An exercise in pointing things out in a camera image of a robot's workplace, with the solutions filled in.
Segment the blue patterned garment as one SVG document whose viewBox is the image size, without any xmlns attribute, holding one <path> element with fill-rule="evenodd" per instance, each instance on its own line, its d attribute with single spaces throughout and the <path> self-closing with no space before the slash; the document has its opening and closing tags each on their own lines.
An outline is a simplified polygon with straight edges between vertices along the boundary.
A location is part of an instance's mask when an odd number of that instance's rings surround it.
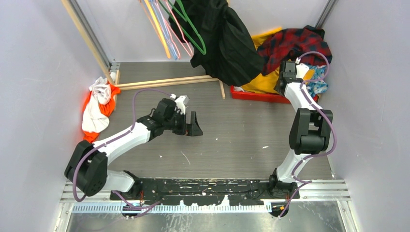
<svg viewBox="0 0 410 232">
<path fill-rule="evenodd" d="M 308 65 L 309 70 L 304 76 L 304 80 L 313 80 L 313 82 L 306 82 L 307 91 L 312 98 L 320 97 L 320 95 L 327 91 L 328 84 L 324 81 L 324 74 L 327 70 L 326 65 Z"/>
</svg>

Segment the black pleated skirt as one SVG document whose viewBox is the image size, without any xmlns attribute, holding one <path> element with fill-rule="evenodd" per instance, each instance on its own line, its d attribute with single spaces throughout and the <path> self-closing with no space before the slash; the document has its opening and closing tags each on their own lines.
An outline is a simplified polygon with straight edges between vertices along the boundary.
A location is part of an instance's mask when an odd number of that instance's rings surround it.
<svg viewBox="0 0 410 232">
<path fill-rule="evenodd" d="M 225 0 L 184 0 L 184 9 L 202 37 L 206 54 L 195 48 L 191 66 L 229 86 L 242 86 L 256 78 L 264 59 L 238 14 Z"/>
</svg>

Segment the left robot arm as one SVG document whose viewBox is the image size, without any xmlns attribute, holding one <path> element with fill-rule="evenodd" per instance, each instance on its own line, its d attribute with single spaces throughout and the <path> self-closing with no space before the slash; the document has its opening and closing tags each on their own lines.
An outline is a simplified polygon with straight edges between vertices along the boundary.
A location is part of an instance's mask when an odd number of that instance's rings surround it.
<svg viewBox="0 0 410 232">
<path fill-rule="evenodd" d="M 148 115 L 136 119 L 131 126 L 115 135 L 93 143 L 87 140 L 79 142 L 64 172 L 73 184 L 75 199 L 83 200 L 78 191 L 85 197 L 91 197 L 102 190 L 130 200 L 140 197 L 143 187 L 137 176 L 129 171 L 109 170 L 108 166 L 129 150 L 152 141 L 165 131 L 182 136 L 202 136 L 195 111 L 187 121 L 187 100 L 185 95 L 176 100 L 162 99 Z"/>
</svg>

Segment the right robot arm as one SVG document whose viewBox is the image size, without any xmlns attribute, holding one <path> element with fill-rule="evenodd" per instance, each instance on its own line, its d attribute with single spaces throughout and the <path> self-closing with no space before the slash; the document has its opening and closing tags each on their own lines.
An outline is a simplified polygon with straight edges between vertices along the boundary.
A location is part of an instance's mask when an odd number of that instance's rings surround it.
<svg viewBox="0 0 410 232">
<path fill-rule="evenodd" d="M 323 110 L 309 95 L 303 83 L 308 66 L 294 61 L 283 61 L 275 90 L 285 97 L 295 110 L 289 133 L 290 150 L 284 162 L 269 178 L 269 194 L 276 199 L 297 188 L 296 178 L 306 163 L 328 148 L 331 135 L 330 110 Z"/>
</svg>

